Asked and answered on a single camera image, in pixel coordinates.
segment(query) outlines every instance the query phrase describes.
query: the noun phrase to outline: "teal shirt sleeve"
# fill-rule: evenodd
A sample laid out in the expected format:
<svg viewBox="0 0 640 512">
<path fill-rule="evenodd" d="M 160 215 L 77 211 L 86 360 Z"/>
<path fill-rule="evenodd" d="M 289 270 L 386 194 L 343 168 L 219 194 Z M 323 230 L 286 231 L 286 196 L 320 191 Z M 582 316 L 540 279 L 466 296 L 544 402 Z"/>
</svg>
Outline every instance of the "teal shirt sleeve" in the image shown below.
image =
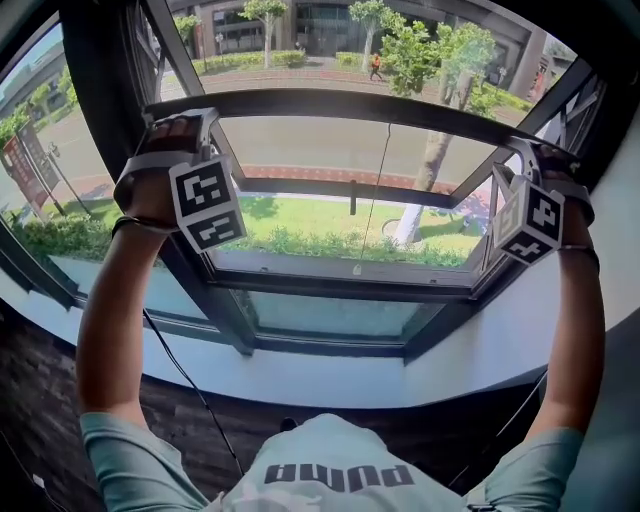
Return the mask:
<svg viewBox="0 0 640 512">
<path fill-rule="evenodd" d="M 478 486 L 480 497 L 499 510 L 557 511 L 583 438 L 575 429 L 557 428 L 519 444 Z M 470 495 L 478 496 L 478 488 Z"/>
<path fill-rule="evenodd" d="M 107 413 L 80 418 L 85 449 L 109 512 L 202 510 L 181 454 L 147 429 Z"/>
</svg>

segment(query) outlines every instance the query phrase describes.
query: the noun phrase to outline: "sky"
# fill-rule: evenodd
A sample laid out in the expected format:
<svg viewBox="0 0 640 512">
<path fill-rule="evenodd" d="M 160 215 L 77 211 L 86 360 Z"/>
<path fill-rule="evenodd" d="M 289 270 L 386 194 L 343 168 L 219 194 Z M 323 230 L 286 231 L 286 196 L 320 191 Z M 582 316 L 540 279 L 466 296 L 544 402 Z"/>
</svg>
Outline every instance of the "sky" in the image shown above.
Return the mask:
<svg viewBox="0 0 640 512">
<path fill-rule="evenodd" d="M 42 57 L 47 50 L 53 45 L 62 41 L 62 27 L 58 24 L 47 32 L 28 52 L 20 59 L 20 62 L 11 70 L 11 73 L 0 84 L 0 97 L 4 97 L 4 90 L 7 85 L 11 83 L 13 78 L 18 72 L 24 68 L 27 64 L 33 64 L 36 60 Z"/>
</svg>

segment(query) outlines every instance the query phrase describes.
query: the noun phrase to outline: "hand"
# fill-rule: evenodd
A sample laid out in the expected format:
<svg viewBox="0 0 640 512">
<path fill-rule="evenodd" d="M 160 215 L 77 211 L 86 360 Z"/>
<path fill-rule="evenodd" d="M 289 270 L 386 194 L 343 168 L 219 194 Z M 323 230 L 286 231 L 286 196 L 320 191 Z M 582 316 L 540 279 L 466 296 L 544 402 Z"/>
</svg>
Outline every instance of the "hand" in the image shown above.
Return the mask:
<svg viewBox="0 0 640 512">
<path fill-rule="evenodd" d="M 142 153 L 189 150 L 194 146 L 196 132 L 197 123 L 189 122 L 188 118 L 168 119 L 153 129 L 142 148 Z M 133 185 L 133 197 L 127 214 L 175 226 L 176 216 L 169 174 L 152 172 L 139 176 Z"/>
<path fill-rule="evenodd" d="M 537 148 L 541 156 L 555 160 L 562 165 L 562 161 L 566 162 L 566 157 L 557 149 L 550 146 L 540 146 Z M 543 178 L 549 178 L 553 180 L 563 180 L 573 182 L 571 174 L 562 171 L 547 171 L 541 170 Z M 562 245 L 584 245 L 587 247 L 593 247 L 593 241 L 589 234 L 587 222 L 584 218 L 584 213 L 580 204 L 571 198 L 567 199 L 564 203 L 564 224 L 562 231 Z"/>
</svg>

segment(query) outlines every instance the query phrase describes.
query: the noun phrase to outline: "bush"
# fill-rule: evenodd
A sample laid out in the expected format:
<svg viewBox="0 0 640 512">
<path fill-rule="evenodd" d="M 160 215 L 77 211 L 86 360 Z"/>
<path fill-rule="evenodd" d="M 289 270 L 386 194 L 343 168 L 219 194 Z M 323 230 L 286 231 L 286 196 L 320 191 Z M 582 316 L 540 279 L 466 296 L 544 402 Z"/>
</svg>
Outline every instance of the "bush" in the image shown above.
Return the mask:
<svg viewBox="0 0 640 512">
<path fill-rule="evenodd" d="M 301 50 L 286 50 L 271 53 L 271 63 L 274 66 L 289 68 L 302 66 L 307 61 L 307 54 Z"/>
<path fill-rule="evenodd" d="M 337 52 L 336 60 L 341 67 L 360 69 L 362 65 L 362 53 Z"/>
<path fill-rule="evenodd" d="M 515 108 L 517 110 L 522 110 L 523 112 L 529 112 L 529 110 L 533 108 L 533 103 L 531 103 L 530 101 L 518 98 L 516 95 L 511 94 L 504 89 L 499 89 L 498 87 L 490 84 L 485 84 L 484 87 L 486 89 L 493 89 L 496 92 L 498 105 Z"/>
<path fill-rule="evenodd" d="M 469 98 L 467 111 L 487 119 L 495 119 L 493 109 L 500 103 L 498 89 L 483 84 L 474 85 Z"/>
<path fill-rule="evenodd" d="M 271 63 L 274 66 L 295 67 L 303 65 L 307 60 L 307 54 L 298 50 L 274 51 L 271 52 Z M 207 59 L 207 69 L 205 70 L 204 60 L 197 59 L 191 61 L 198 75 L 215 74 L 231 69 L 247 69 L 264 65 L 263 52 L 230 53 L 228 55 L 218 55 Z"/>
<path fill-rule="evenodd" d="M 48 124 L 49 124 L 49 118 L 45 116 L 42 119 L 38 119 L 35 123 L 33 123 L 33 127 L 36 129 L 37 132 L 39 132 Z"/>
<path fill-rule="evenodd" d="M 87 216 L 72 215 L 46 224 L 13 223 L 18 240 L 40 261 L 48 256 L 66 256 L 90 261 L 102 261 L 111 242 L 111 230 L 101 221 Z M 223 250 L 260 251 L 325 258 L 359 259 L 362 250 L 361 233 L 329 233 L 325 236 L 304 235 L 276 227 L 266 239 L 249 236 L 222 247 Z M 425 265 L 456 267 L 462 265 L 468 251 L 451 250 L 423 244 L 419 249 L 405 249 L 391 239 L 367 242 L 364 258 L 373 261 L 413 262 Z"/>
<path fill-rule="evenodd" d="M 224 250 L 261 251 L 275 254 L 298 256 L 316 256 L 325 258 L 359 259 L 362 250 L 362 234 L 329 233 L 325 236 L 300 232 L 290 232 L 277 227 L 261 240 L 251 232 L 246 238 L 236 240 L 222 247 Z M 365 260 L 385 262 L 410 262 L 425 265 L 457 267 L 462 265 L 468 251 L 450 250 L 425 243 L 419 249 L 398 247 L 392 239 L 367 242 L 364 251 Z"/>
<path fill-rule="evenodd" d="M 111 230 L 104 222 L 86 215 L 71 215 L 46 224 L 33 221 L 14 223 L 15 237 L 42 260 L 47 256 L 69 256 L 102 261 L 111 243 Z"/>
<path fill-rule="evenodd" d="M 347 68 L 353 71 L 360 72 L 360 66 L 362 66 L 362 57 L 364 54 L 355 52 L 336 52 L 336 61 L 338 61 L 338 67 Z M 384 57 L 380 57 L 380 71 L 383 73 L 393 73 L 393 68 Z"/>
<path fill-rule="evenodd" d="M 60 107 L 58 110 L 51 113 L 49 119 L 52 123 L 57 123 L 61 119 L 67 117 L 73 110 L 75 109 L 76 104 L 74 103 L 66 103 L 63 107 Z"/>
</svg>

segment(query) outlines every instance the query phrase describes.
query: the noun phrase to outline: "wrist strap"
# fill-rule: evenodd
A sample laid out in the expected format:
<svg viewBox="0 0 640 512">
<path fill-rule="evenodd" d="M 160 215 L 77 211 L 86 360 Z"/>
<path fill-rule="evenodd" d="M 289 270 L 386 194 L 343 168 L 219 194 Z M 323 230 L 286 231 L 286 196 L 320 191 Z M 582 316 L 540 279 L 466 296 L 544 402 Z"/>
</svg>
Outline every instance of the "wrist strap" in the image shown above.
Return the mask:
<svg viewBox="0 0 640 512">
<path fill-rule="evenodd" d="M 585 253 L 596 264 L 596 269 L 598 270 L 598 274 L 600 274 L 600 258 L 598 258 L 598 255 L 596 254 L 596 251 L 593 250 L 593 248 L 586 245 L 563 245 L 558 250 L 579 251 Z"/>
<path fill-rule="evenodd" d="M 170 235 L 171 233 L 175 233 L 176 231 L 180 230 L 178 226 L 172 226 L 170 224 L 166 224 L 164 222 L 153 219 L 148 219 L 146 217 L 129 217 L 128 215 L 123 215 L 113 225 L 113 229 L 111 230 L 111 238 L 113 239 L 113 237 L 116 236 L 118 230 L 126 224 L 137 224 L 147 231 L 152 231 L 153 233 L 159 233 L 161 235 Z"/>
</svg>

